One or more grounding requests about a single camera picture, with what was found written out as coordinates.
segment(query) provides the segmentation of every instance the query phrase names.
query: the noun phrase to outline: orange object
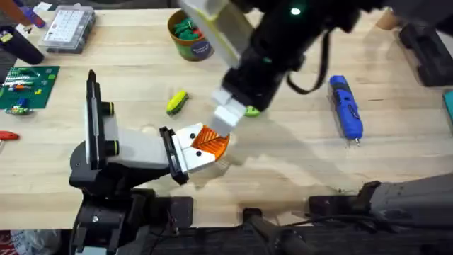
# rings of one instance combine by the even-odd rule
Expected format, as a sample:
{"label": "orange object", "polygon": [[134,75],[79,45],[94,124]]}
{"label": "orange object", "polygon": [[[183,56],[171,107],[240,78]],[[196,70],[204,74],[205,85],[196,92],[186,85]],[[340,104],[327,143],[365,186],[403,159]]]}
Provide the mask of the orange object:
{"label": "orange object", "polygon": [[7,141],[7,140],[17,140],[19,139],[19,135],[9,131],[0,131],[0,140]]}
{"label": "orange object", "polygon": [[229,135],[227,137],[221,137],[214,130],[203,125],[203,129],[201,129],[191,147],[214,154],[215,160],[217,161],[227,150],[228,143]]}

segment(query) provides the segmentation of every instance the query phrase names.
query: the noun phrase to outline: red object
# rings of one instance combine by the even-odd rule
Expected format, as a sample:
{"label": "red object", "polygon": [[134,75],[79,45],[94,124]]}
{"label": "red object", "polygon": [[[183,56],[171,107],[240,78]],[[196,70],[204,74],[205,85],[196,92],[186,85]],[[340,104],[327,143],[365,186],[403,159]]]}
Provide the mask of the red object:
{"label": "red object", "polygon": [[194,31],[192,31],[193,33],[196,33],[199,37],[202,37],[203,34],[201,33],[200,29],[195,29]]}
{"label": "red object", "polygon": [[19,139],[19,135],[9,131],[0,131],[0,140],[7,141],[7,140],[17,140]]}

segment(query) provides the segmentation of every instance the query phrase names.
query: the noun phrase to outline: black cable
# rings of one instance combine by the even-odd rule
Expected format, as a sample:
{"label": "black cable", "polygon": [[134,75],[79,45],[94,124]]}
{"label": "black cable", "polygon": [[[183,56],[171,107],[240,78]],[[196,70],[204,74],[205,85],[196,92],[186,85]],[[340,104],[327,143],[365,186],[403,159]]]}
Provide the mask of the black cable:
{"label": "black cable", "polygon": [[424,230],[453,230],[453,225],[422,225],[422,224],[417,224],[417,223],[411,223],[411,222],[399,222],[399,221],[393,221],[393,220],[379,220],[373,217],[368,217],[368,216],[360,216],[360,215],[332,215],[332,216],[325,216],[325,217],[317,217],[311,220],[305,220],[301,222],[294,222],[291,224],[284,225],[283,227],[295,227],[295,226],[300,226],[300,225],[306,225],[310,223],[315,223],[315,222],[324,222],[327,220],[364,220],[364,221],[370,221],[378,224],[383,224],[383,225],[393,225],[393,226],[398,226],[398,227],[408,227],[408,228],[414,228],[414,229],[424,229]]}
{"label": "black cable", "polygon": [[157,244],[160,244],[162,241],[163,241],[163,237],[162,237],[162,234],[165,232],[165,227],[162,227],[162,231],[160,234],[158,234],[157,238],[156,238],[156,241],[154,242],[152,248],[151,248],[151,251],[149,252],[150,255],[153,254],[153,251],[155,250],[155,248],[157,247]]}
{"label": "black cable", "polygon": [[291,80],[290,73],[288,73],[288,75],[286,76],[286,82],[287,82],[288,86],[292,90],[296,91],[298,94],[307,95],[315,90],[318,90],[323,85],[324,79],[326,78],[328,63],[329,63],[329,55],[330,55],[330,48],[331,48],[331,37],[330,37],[331,32],[332,32],[332,29],[329,29],[326,31],[326,33],[323,36],[323,41],[321,43],[321,64],[319,66],[319,75],[318,75],[318,79],[316,80],[313,88],[311,88],[309,90],[303,89],[303,88],[297,86]]}
{"label": "black cable", "polygon": [[[228,227],[228,228],[224,228],[224,229],[216,229],[216,230],[212,230],[212,231],[206,231],[205,234],[216,234],[216,233],[220,233],[220,232],[228,232],[228,231],[232,231],[232,230],[238,230],[239,228],[241,228],[242,225],[239,225],[239,226],[235,226],[235,227]],[[158,236],[158,234],[154,233],[154,232],[150,232],[152,235],[154,235],[155,237]],[[164,237],[164,238],[179,238],[179,237],[194,237],[195,236],[195,233],[194,234],[178,234],[178,235],[160,235],[160,237]]]}
{"label": "black cable", "polygon": [[68,255],[72,255],[73,254],[72,242],[74,241],[74,238],[76,236],[76,231],[75,230],[79,226],[79,214],[80,214],[81,209],[82,209],[82,207],[80,206],[79,210],[77,211],[76,219],[75,219],[74,223],[72,224],[71,234],[69,235],[69,253],[68,253]]}

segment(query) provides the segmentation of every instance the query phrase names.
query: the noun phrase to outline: green circuit board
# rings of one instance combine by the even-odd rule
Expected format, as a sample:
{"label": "green circuit board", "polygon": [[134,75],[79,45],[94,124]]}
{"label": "green circuit board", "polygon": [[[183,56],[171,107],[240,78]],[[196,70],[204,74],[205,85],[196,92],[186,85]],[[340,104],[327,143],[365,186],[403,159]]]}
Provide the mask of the green circuit board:
{"label": "green circuit board", "polygon": [[55,84],[59,67],[12,67],[5,79],[5,84],[23,81],[29,89],[10,91],[9,86],[0,88],[0,109],[9,109],[18,99],[27,98],[28,108],[43,109]]}

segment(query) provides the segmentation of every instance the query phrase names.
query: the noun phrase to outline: wooden tabletop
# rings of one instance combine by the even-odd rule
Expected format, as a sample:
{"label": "wooden tabletop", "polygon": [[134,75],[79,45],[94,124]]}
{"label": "wooden tabletop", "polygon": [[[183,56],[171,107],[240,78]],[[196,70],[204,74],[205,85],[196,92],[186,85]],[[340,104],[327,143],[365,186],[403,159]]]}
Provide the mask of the wooden tabletop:
{"label": "wooden tabletop", "polygon": [[[165,125],[208,122],[210,94],[227,66],[217,55],[202,62],[178,55],[166,28],[175,11],[97,11],[83,54],[49,55],[42,63],[62,67],[47,108],[27,117],[0,114],[0,129],[21,135],[0,153],[0,229],[72,226],[81,192],[68,184],[69,157],[84,139],[89,69],[123,127],[155,135]],[[236,225],[245,207],[283,224],[299,220],[311,195],[450,172],[453,139],[442,89],[419,84],[395,35],[374,27],[380,15],[363,15],[352,34],[336,30],[331,40],[329,75],[343,74],[350,83],[365,126],[360,148],[342,138],[328,86],[300,96],[282,84],[267,113],[242,120],[221,161],[190,175],[184,186],[166,176],[143,187],[160,196],[192,196],[195,226]],[[52,12],[43,16],[50,21]],[[256,23],[259,14],[249,17]],[[36,43],[42,33],[33,29],[29,38]],[[318,41],[294,75],[301,86],[313,85],[319,53]],[[190,100],[170,118],[166,103],[180,89]]]}

